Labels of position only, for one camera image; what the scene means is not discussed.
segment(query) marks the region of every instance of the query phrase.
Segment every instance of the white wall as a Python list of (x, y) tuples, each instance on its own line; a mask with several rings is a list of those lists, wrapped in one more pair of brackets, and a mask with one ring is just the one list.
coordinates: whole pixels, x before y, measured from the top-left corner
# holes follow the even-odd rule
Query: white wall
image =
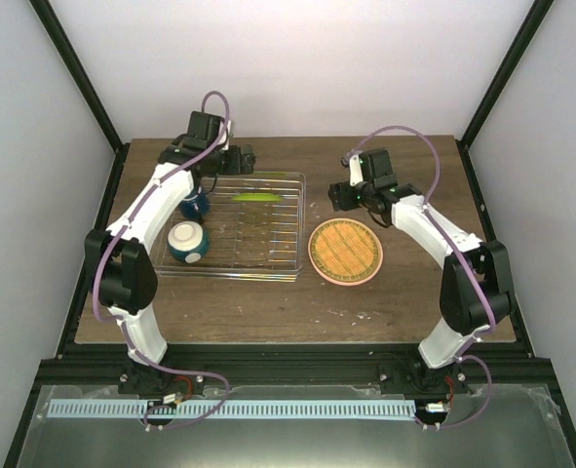
[(29, 3), (0, 2), (0, 466), (56, 351), (112, 157)]
[(52, 4), (129, 140), (180, 134), (210, 89), (230, 98), (239, 136), (396, 123), (461, 137), (531, 0)]
[(576, 1), (555, 2), (471, 153), (576, 426)]

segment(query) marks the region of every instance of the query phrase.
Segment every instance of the blue ball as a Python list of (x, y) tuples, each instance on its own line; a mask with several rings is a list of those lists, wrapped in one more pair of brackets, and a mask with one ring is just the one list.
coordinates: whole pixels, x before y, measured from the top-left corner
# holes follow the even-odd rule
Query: blue ball
[(186, 219), (200, 221), (210, 211), (210, 201), (203, 187), (191, 193), (179, 203), (179, 210)]

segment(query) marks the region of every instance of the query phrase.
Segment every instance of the black metal frame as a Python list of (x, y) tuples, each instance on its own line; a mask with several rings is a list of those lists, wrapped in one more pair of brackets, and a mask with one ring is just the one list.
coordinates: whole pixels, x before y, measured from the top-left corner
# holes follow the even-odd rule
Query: black metal frame
[[(95, 225), (96, 228), (103, 229), (112, 208), (129, 144), (123, 144), (119, 139), (49, 1), (30, 0), (30, 3), (116, 153)], [(535, 0), (467, 131), (462, 139), (457, 141), (487, 240), (495, 238), (495, 231), (480, 192), (469, 149), (552, 3), (553, 0)], [(5, 466), (15, 466), (19, 460), (25, 433), (43, 385), (119, 384), (119, 377), (129, 365), (130, 360), (124, 344), (80, 345), (75, 343), (75, 334), (88, 290), (89, 285), (84, 269), (82, 269), (58, 345), (58, 358), (41, 362)], [(552, 398), (561, 408), (559, 420), (576, 463), (576, 432), (560, 393), (552, 364), (547, 359), (533, 356), (521, 314), (514, 314), (511, 320), (516, 333), (515, 342), (475, 344), (472, 352), (488, 362), (496, 383), (544, 383), (548, 386)], [(395, 370), (400, 370), (403, 372), (405, 367), (415, 362), (417, 357), (417, 343), (171, 344), (165, 362), (186, 369), (220, 372), (226, 375), (234, 385), (277, 383), (368, 385), (377, 382), (383, 371), (393, 373)], [(464, 364), (463, 372), (467, 375), (469, 383), (484, 382), (484, 375), (478, 365)], [(430, 395), (428, 392), (415, 393), (406, 387), (406, 383), (395, 379), (380, 382), (380, 386), (383, 393), (403, 393), (411, 399), (424, 399)], [(438, 398), (441, 394), (434, 391), (431, 396)]]

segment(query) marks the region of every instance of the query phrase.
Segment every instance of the red wire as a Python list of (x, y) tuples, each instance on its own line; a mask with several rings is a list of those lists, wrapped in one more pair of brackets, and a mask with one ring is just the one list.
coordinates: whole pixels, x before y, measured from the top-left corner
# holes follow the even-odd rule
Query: red wire
[(443, 380), (445, 380), (445, 383), (447, 383), (447, 386), (450, 389), (450, 396), (448, 397), (447, 400), (450, 402), (450, 409), (452, 410), (452, 399), (454, 398), (454, 385), (452, 384), (452, 379), (450, 378), (449, 375), (444, 377)]
[(192, 380), (190, 380), (190, 378), (186, 377), (185, 375), (176, 376), (173, 379), (173, 382), (180, 382), (182, 380), (188, 384), (188, 393), (185, 396), (185, 399), (188, 400), (190, 397), (192, 397), (192, 389), (194, 388), (194, 386), (192, 385)]

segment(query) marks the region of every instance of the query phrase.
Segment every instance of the green object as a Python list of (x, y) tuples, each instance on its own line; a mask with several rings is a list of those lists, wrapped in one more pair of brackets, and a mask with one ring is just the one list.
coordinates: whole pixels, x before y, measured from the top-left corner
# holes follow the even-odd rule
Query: green object
[(284, 197), (274, 193), (253, 192), (241, 193), (240, 195), (233, 197), (231, 200), (234, 202), (281, 202), (283, 199)]

